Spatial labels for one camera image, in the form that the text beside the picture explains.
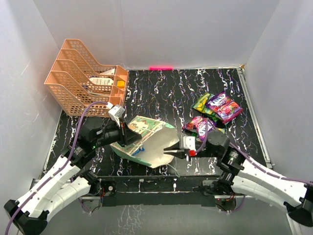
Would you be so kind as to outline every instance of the snack bag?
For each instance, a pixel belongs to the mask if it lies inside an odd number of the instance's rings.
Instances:
[[[212,110],[210,110],[208,107],[206,107],[205,103],[213,98],[214,95],[210,94],[208,92],[204,93],[203,95],[200,96],[198,101],[192,106],[195,110],[200,111],[203,114],[206,114],[209,116],[215,123],[220,119],[219,116],[217,116],[216,113],[214,113]]]
[[[197,116],[194,117],[193,119],[191,119],[191,121],[189,123],[186,123],[183,126],[183,129],[186,129],[188,131],[192,131],[192,132],[197,132],[197,134],[199,135],[199,138],[201,141],[204,140],[205,137],[205,123],[206,123],[206,119],[201,117],[201,116]],[[208,122],[207,124],[208,126],[208,132],[210,132],[211,130],[213,130],[213,126],[210,122]]]
[[[208,100],[205,105],[213,110],[223,120],[223,123],[232,121],[243,111],[235,101],[226,95],[225,91]]]

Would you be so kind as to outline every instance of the orange plastic basket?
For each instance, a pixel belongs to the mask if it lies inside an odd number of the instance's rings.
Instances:
[[[73,48],[76,49],[68,48],[69,45],[75,45]],[[114,75],[100,74],[111,69],[115,69]],[[66,39],[45,85],[66,114],[80,116],[85,108],[95,101],[105,101],[123,106],[128,74],[128,71],[120,66],[99,64],[80,40]],[[89,80],[91,77],[111,78],[113,85],[96,85]],[[124,81],[125,86],[117,87],[118,81]],[[89,92],[101,93],[103,96],[92,95]],[[93,105],[86,116],[109,117],[108,109],[105,105]]]

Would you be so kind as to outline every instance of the yellow object in basket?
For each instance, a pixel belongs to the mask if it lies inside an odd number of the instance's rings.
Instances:
[[[124,82],[124,81],[118,81],[117,84],[116,84],[116,86],[117,86],[118,88],[124,88],[125,82]]]

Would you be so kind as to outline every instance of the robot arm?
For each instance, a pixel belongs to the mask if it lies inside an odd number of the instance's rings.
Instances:
[[[126,146],[141,139],[141,135],[129,129],[121,119],[124,111],[119,105],[112,107],[109,111],[112,120],[104,128],[102,118],[88,118],[80,131],[77,129],[76,144],[74,139],[62,151],[52,169],[25,195],[4,205],[7,214],[24,235],[39,235],[57,212],[75,199],[95,192],[99,181],[90,171],[81,174],[65,188],[62,186],[83,169],[95,156],[98,147],[116,141]]]
[[[311,182],[290,179],[268,169],[230,143],[219,130],[208,133],[201,155],[213,154],[223,170],[218,181],[205,187],[210,193],[250,195],[288,213],[296,222],[313,227],[313,186]]]

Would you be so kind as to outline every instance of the black tabletop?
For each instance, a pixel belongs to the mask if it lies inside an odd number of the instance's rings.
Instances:
[[[264,156],[253,125],[244,91],[236,69],[197,69],[197,70],[133,70],[129,75],[129,87],[125,98],[126,121],[135,116],[159,119],[178,130],[192,117],[201,115],[192,105],[205,92],[217,94],[225,90],[242,108],[243,112],[226,127],[226,133],[242,151],[251,155],[257,162],[265,165]],[[54,138],[47,167],[49,170],[61,150],[74,137],[79,117],[70,117],[62,112]],[[192,158],[187,162],[174,158],[170,163],[180,175],[218,175],[216,159]],[[155,169],[146,167],[117,156],[109,146],[99,148],[90,167],[98,176],[146,176],[174,175],[168,166]]]

